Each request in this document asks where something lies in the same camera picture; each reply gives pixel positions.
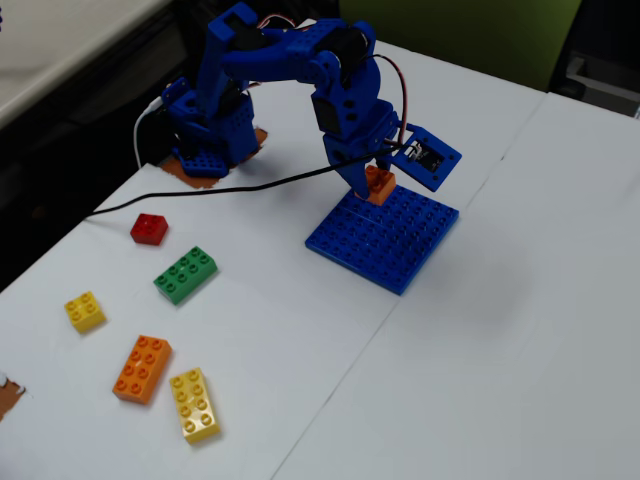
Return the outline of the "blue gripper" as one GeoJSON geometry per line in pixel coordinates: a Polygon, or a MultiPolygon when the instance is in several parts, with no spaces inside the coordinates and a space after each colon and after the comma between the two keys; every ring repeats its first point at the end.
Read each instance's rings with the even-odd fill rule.
{"type": "Polygon", "coordinates": [[[393,105],[379,93],[378,84],[330,84],[316,85],[311,95],[329,164],[364,200],[370,196],[366,164],[391,169],[395,148],[387,142],[399,128],[393,105]]]}

